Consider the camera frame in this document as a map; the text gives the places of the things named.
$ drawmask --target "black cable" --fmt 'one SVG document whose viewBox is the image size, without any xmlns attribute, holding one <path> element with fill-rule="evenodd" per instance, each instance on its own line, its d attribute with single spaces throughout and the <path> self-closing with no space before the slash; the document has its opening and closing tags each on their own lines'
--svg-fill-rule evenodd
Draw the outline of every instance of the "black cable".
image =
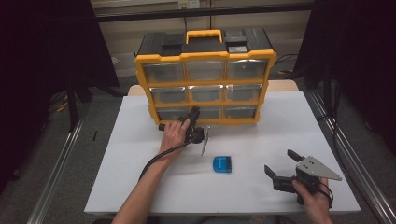
<svg viewBox="0 0 396 224">
<path fill-rule="evenodd" d="M 323 194 L 324 196 L 326 196 L 326 198 L 329 200 L 329 208 L 332 208 L 332 201 L 334 200 L 334 195 L 332 195 L 332 191 L 329 189 L 329 187 L 327 187 L 327 185 L 322 184 L 322 183 L 320 183 L 320 184 L 323 185 L 324 187 L 326 187 L 326 189 L 329 190 L 329 193 L 326 193 L 322 189 L 318 189 L 318 192 Z"/>
<path fill-rule="evenodd" d="M 283 62 L 285 62 L 287 59 L 289 59 L 289 58 L 291 58 L 291 57 L 293 57 L 293 56 L 297 56 L 298 54 L 285 54 L 285 55 L 282 55 L 282 56 L 280 56 L 277 60 L 276 60 L 276 62 L 275 62 L 275 64 L 279 64 L 279 63 L 283 63 Z"/>
<path fill-rule="evenodd" d="M 162 153 L 156 155 L 154 158 L 152 158 L 152 159 L 146 164 L 145 168 L 144 168 L 143 171 L 142 171 L 142 174 L 140 174 L 139 180 L 143 177 L 143 175 L 146 173 L 146 171 L 148 170 L 148 168 L 150 167 L 150 165 L 152 165 L 152 163 L 154 163 L 155 161 L 157 161 L 159 158 L 163 157 L 164 155 L 167 155 L 167 154 L 169 154 L 169 153 L 171 153 L 171 152 L 174 152 L 174 151 L 177 150 L 177 149 L 180 149 L 180 148 L 185 147 L 186 145 L 192 143 L 192 141 L 193 141 L 193 140 L 191 140 L 191 141 L 189 141 L 189 142 L 187 142 L 187 143 L 183 143 L 183 144 L 181 144 L 181 145 L 178 146 L 178 147 L 171 147 L 171 148 L 167 149 L 166 151 L 164 151 L 164 152 L 162 152 Z"/>
<path fill-rule="evenodd" d="M 212 7 L 212 0 L 209 1 L 209 7 Z M 212 29 L 212 15 L 209 16 L 209 30 Z"/>
<path fill-rule="evenodd" d="M 332 126 L 332 145 L 334 147 L 334 151 L 333 152 L 334 152 L 334 154 L 336 156 L 336 159 L 338 160 L 338 162 L 339 162 L 339 164 L 341 166 L 341 169 L 343 170 L 343 172 L 345 174 L 345 177 L 349 179 L 349 181 L 355 187 L 356 191 L 363 198 L 364 202 L 369 207 L 369 209 L 372 212 L 373 216 L 375 217 L 376 221 L 379 224 L 381 224 L 380 218 L 376 214 L 375 210 L 369 204 L 369 202 L 367 201 L 366 197 L 364 197 L 363 193 L 358 188 L 358 185 L 355 182 L 355 180 L 351 176 L 349 176 L 349 174 L 347 173 L 347 167 L 345 166 L 343 160 L 341 159 L 340 153 L 339 153 L 339 149 L 338 149 L 337 141 L 336 141 L 336 136 L 337 136 L 337 131 L 338 131 L 338 106 L 340 104 L 340 100 L 341 100 L 341 90 L 340 90 L 340 87 L 339 87 L 339 83 L 336 82 L 335 90 L 334 90 L 334 105 L 332 107 L 332 115 L 333 115 L 333 119 L 334 119 L 334 125 Z"/>
<path fill-rule="evenodd" d="M 186 33 L 187 33 L 187 19 L 186 19 L 186 17 L 184 17 L 183 19 L 184 19 L 184 30 L 185 30 Z"/>
</svg>

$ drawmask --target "blue object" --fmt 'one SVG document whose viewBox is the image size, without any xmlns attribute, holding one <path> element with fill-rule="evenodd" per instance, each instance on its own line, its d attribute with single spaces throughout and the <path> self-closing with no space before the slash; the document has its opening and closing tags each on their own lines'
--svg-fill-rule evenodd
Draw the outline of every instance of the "blue object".
<svg viewBox="0 0 396 224">
<path fill-rule="evenodd" d="M 216 173 L 230 173 L 232 168 L 230 156 L 217 156 L 213 160 L 213 169 Z"/>
</svg>

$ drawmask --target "forearm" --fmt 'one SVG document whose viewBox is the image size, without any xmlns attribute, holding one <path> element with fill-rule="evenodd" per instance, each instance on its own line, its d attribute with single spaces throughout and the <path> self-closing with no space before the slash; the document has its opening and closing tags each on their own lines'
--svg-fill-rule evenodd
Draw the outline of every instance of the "forearm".
<svg viewBox="0 0 396 224">
<path fill-rule="evenodd" d="M 318 204 L 308 205 L 306 215 L 310 224 L 332 224 L 328 208 L 321 208 Z"/>
<path fill-rule="evenodd" d="M 113 223 L 146 223 L 155 191 L 169 162 L 154 162 L 134 187 Z"/>
</svg>

